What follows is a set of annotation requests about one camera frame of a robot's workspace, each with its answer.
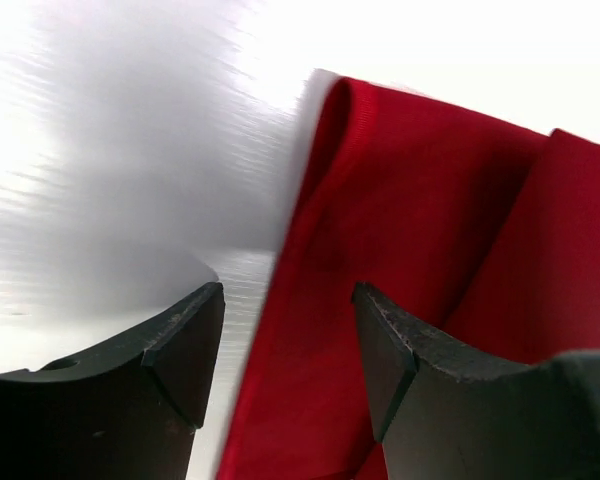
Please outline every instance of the black plastic part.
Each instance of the black plastic part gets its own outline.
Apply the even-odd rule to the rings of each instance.
[[[354,303],[391,480],[600,479],[600,351],[528,366],[458,341],[371,285]]]
[[[0,478],[184,479],[223,317],[209,283],[38,372],[0,375]]]

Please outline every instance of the red napkin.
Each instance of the red napkin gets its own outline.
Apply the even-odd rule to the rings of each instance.
[[[543,155],[512,225],[498,235]],[[373,449],[350,305],[357,281],[515,360],[597,346],[591,314],[600,314],[600,251],[569,262],[600,244],[600,167],[589,167],[598,157],[600,147],[564,133],[548,141],[435,100],[338,81],[318,124],[218,478],[386,478],[381,448]],[[534,293],[547,297],[532,300]],[[582,294],[589,300],[578,300]],[[561,303],[565,295],[571,303]],[[562,328],[569,331],[554,335]],[[536,333],[540,340],[526,338]]]

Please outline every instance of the red cloth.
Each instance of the red cloth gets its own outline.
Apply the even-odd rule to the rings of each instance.
[[[600,147],[566,134],[547,142],[529,130],[428,98],[351,79],[333,87],[249,357],[219,479],[339,480],[354,477],[358,470],[358,480],[386,478],[379,447],[363,466],[374,445],[349,304],[357,281],[374,283],[405,310],[434,325],[450,318],[450,331],[510,358],[544,358],[556,348],[579,344],[586,326],[522,355],[536,346],[523,342],[529,347],[510,347],[507,338],[521,338],[523,323],[514,313],[527,312],[523,307],[505,314],[509,317],[499,326],[499,309],[518,301],[515,288],[526,288],[519,284],[534,273],[534,261],[545,253],[545,238],[558,242],[573,235],[577,225],[591,229],[595,218],[600,220],[591,218],[600,205],[597,192],[596,202],[587,207],[590,214],[582,213],[586,221],[579,215],[573,224],[551,223],[551,209],[560,209],[570,189],[580,198],[574,183],[578,174],[558,176],[546,195],[538,193],[540,187],[530,194],[525,188],[518,202],[522,206],[516,207],[524,217],[534,202],[545,201],[546,216],[535,218],[549,221],[548,230],[533,247],[537,251],[529,254],[525,245],[526,236],[538,226],[518,222],[522,225],[510,233],[505,230],[498,237],[499,250],[489,254],[543,150],[549,166],[538,165],[540,173],[534,169],[533,178],[553,175],[551,168],[561,168],[558,157],[572,151],[583,158],[600,155]],[[578,169],[582,165],[586,162],[581,159]],[[582,195],[595,190],[599,178],[598,171],[588,174]],[[563,187],[567,180],[571,183]],[[567,205],[573,211],[580,208],[575,200]],[[593,238],[600,241],[598,234]],[[579,272],[587,275],[582,281],[595,276],[597,263],[584,266],[589,257],[575,270],[555,270],[555,262],[578,253],[586,243],[582,239],[584,235],[576,235],[564,250],[555,250],[540,270],[541,281]],[[512,266],[511,252],[534,260]],[[508,285],[494,285],[512,268],[517,270]],[[533,308],[556,308],[561,296],[573,294],[582,281],[559,283],[550,298]],[[531,287],[525,291],[532,293]],[[586,292],[595,298],[574,300],[577,308],[564,325],[582,320],[593,304],[600,304],[599,284]],[[493,296],[487,306],[485,294]],[[562,310],[555,311],[551,328],[564,326],[558,312]],[[582,345],[596,345],[596,338]]]
[[[600,348],[599,145],[554,132],[445,330],[526,363]]]

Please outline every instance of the white surface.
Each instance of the white surface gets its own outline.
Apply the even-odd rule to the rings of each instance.
[[[210,266],[228,308],[189,478],[211,478],[316,67],[600,142],[600,1],[0,0],[0,370],[122,330]]]

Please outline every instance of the red fabric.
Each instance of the red fabric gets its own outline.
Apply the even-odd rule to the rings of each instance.
[[[532,174],[539,186],[535,190],[525,187],[516,206],[516,211],[522,209],[516,215],[524,217],[527,210],[533,210],[534,202],[544,201],[546,215],[535,218],[549,223],[533,247],[537,252],[525,250],[527,235],[538,232],[532,222],[511,227],[511,233],[505,229],[498,237],[499,250],[494,248],[489,254],[532,164],[543,151],[545,166],[538,164]],[[531,255],[537,262],[545,253],[546,239],[553,242],[548,244],[553,248],[564,235],[573,236],[578,225],[594,228],[590,214],[586,219],[574,217],[572,224],[566,221],[580,208],[575,200],[564,198],[570,189],[580,198],[578,174],[559,176],[553,183],[546,180],[553,175],[551,168],[561,168],[558,157],[574,151],[582,158],[600,155],[600,147],[566,134],[557,134],[547,143],[545,136],[475,112],[340,80],[325,101],[218,478],[335,480],[351,478],[361,467],[358,480],[386,478],[384,462],[377,461],[379,447],[372,452],[349,304],[356,281],[373,282],[404,309],[434,325],[443,325],[451,316],[447,322],[450,331],[510,358],[544,358],[557,348],[578,345],[580,334],[588,329],[585,325],[576,334],[544,342],[538,350],[529,342],[522,350],[510,347],[507,338],[518,341],[523,323],[514,313],[501,311],[517,301],[514,292],[532,292],[519,284],[525,275],[534,273],[533,261],[523,259],[512,266],[511,252],[517,254],[515,258]],[[573,161],[578,171],[585,169],[582,158],[579,163]],[[599,178],[600,171],[587,173],[589,183],[582,195],[595,190]],[[563,187],[563,181],[571,183]],[[545,187],[548,193],[538,193]],[[597,194],[597,200],[586,207],[591,212],[600,204],[600,192]],[[572,207],[564,210],[571,213],[563,223],[555,223],[554,210],[563,204]],[[598,264],[585,268],[588,257],[576,270],[554,268],[555,262],[560,264],[561,259],[577,253],[583,242],[584,234],[576,235],[564,250],[556,249],[540,269],[540,280],[579,272],[593,278]],[[485,266],[472,282],[487,255]],[[518,270],[509,284],[494,286],[514,267]],[[594,299],[589,303],[573,300],[569,319],[582,321],[592,303],[600,304],[600,275],[596,278],[597,286],[586,290]],[[560,283],[551,291],[553,296],[540,301],[537,308],[555,308],[562,295],[573,294],[582,282]],[[485,294],[493,295],[487,301],[490,306],[483,305]],[[560,324],[557,312],[562,313],[556,310],[552,328],[573,324],[571,320]],[[502,315],[509,317],[500,328]],[[592,335],[582,345],[595,344]],[[518,355],[528,348],[533,355]]]
[[[354,480],[388,480],[382,445],[373,447]]]
[[[527,363],[600,348],[600,146],[551,136],[445,330]]]

